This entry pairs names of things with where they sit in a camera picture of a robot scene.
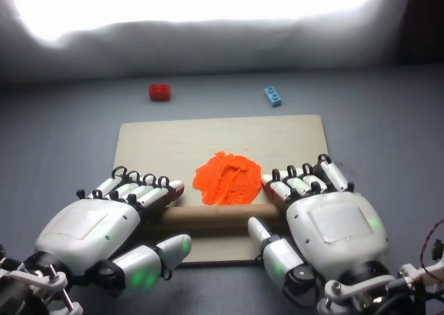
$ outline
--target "cutting board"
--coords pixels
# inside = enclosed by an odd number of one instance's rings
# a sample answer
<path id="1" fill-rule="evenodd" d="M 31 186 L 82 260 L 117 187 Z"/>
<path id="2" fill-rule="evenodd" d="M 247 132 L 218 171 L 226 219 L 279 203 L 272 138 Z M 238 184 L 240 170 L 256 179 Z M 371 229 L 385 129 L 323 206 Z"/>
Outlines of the cutting board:
<path id="1" fill-rule="evenodd" d="M 289 164 L 315 163 L 319 154 L 327 153 L 327 144 L 317 115 L 131 123 L 120 128 L 114 167 L 181 180 L 185 192 L 175 205 L 204 205 L 191 184 L 196 168 L 217 151 L 244 155 L 262 173 L 271 173 Z M 261 191 L 252 205 L 265 203 L 269 200 Z M 218 235 L 194 238 L 185 262 L 245 262 L 256 256 L 248 236 Z"/>

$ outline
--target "white robotic hand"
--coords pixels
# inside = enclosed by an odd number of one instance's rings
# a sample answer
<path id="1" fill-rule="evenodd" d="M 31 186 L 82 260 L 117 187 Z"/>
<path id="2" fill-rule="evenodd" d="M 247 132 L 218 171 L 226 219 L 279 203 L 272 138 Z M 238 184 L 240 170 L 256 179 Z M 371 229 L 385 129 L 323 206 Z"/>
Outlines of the white robotic hand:
<path id="1" fill-rule="evenodd" d="M 66 280 L 62 291 L 56 293 L 48 286 L 43 289 L 48 293 L 36 294 L 33 307 L 36 303 L 40 306 L 30 310 L 31 314 L 44 314 L 42 309 L 53 299 L 64 300 L 64 312 L 54 315 L 81 314 L 81 307 L 74 310 L 66 292 L 73 284 L 96 284 L 112 296 L 124 296 L 145 292 L 159 278 L 171 279 L 172 270 L 191 251 L 188 235 L 172 237 L 154 247 L 131 248 L 143 224 L 158 219 L 183 191 L 181 181 L 169 182 L 166 176 L 157 180 L 150 173 L 141 178 L 136 171 L 127 173 L 125 167 L 114 169 L 111 178 L 89 196 L 78 190 L 79 200 L 51 219 L 37 238 L 32 256 L 21 263 L 0 251 L 0 314 L 20 314 L 18 308 L 8 308 L 6 281 L 16 273 L 17 277 L 26 275 L 27 280 L 14 279 L 28 282 L 24 286 L 30 291 L 38 289 L 29 276 L 44 278 L 59 273 Z"/>
<path id="2" fill-rule="evenodd" d="M 328 155 L 319 155 L 314 166 L 274 169 L 262 176 L 262 187 L 273 203 L 286 207 L 292 238 L 271 235 L 256 218 L 248 231 L 267 273 L 295 304 L 302 307 L 296 296 L 327 280 L 355 284 L 388 274 L 380 218 Z"/>

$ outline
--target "orange dough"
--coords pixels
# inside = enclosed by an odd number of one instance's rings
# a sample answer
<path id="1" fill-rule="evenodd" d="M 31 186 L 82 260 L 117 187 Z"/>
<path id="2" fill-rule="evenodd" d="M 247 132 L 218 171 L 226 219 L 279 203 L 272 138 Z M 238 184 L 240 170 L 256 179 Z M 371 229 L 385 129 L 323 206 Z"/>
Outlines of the orange dough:
<path id="1" fill-rule="evenodd" d="M 261 189 L 261 167 L 241 155 L 215 153 L 196 169 L 193 187 L 207 205 L 250 204 Z"/>

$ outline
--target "robotic arm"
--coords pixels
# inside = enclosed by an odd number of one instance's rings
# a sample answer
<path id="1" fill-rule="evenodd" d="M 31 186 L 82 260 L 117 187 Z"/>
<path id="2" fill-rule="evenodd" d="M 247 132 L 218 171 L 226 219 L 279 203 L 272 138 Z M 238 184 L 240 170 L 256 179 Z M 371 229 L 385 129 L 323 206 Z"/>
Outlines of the robotic arm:
<path id="1" fill-rule="evenodd" d="M 191 251 L 191 238 L 178 235 L 154 247 L 132 248 L 144 223 L 158 219 L 184 191 L 181 181 L 143 178 L 117 167 L 90 195 L 54 216 L 41 232 L 35 253 L 20 262 L 0 249 L 0 314 L 82 314 L 67 292 L 73 284 L 96 284 L 111 296 L 144 293 Z M 52 300 L 65 308 L 49 311 Z"/>
<path id="2" fill-rule="evenodd" d="M 410 295 L 424 301 L 432 297 L 425 287 L 442 289 L 437 283 L 444 280 L 444 259 L 425 270 L 403 266 L 399 279 L 389 274 L 389 241 L 380 218 L 328 155 L 319 155 L 314 166 L 274 169 L 262 176 L 262 187 L 286 208 L 291 240 L 272 235 L 254 217 L 248 232 L 266 272 L 297 306 L 310 307 L 297 297 L 315 289 L 312 306 L 317 303 L 322 315 L 424 314 L 423 303 Z M 319 300 L 321 285 L 325 298 Z"/>

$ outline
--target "gray table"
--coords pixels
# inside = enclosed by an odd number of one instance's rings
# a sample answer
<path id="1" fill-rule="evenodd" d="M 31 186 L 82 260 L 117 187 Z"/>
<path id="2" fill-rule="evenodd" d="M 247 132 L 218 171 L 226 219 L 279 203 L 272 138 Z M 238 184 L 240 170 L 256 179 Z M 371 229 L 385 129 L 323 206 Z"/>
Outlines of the gray table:
<path id="1" fill-rule="evenodd" d="M 148 84 L 160 81 L 172 85 L 173 99 L 151 103 Z M 281 95 L 280 107 L 268 104 L 269 85 Z M 122 123 L 319 114 L 330 155 L 386 226 L 390 269 L 417 265 L 429 229 L 444 213 L 443 88 L 444 67 L 10 88 L 0 100 L 1 243 L 11 257 L 30 255 L 41 229 L 76 199 L 75 191 L 107 177 Z M 127 300 L 94 288 L 71 295 L 86 314 L 304 314 L 259 267 L 182 269 Z"/>

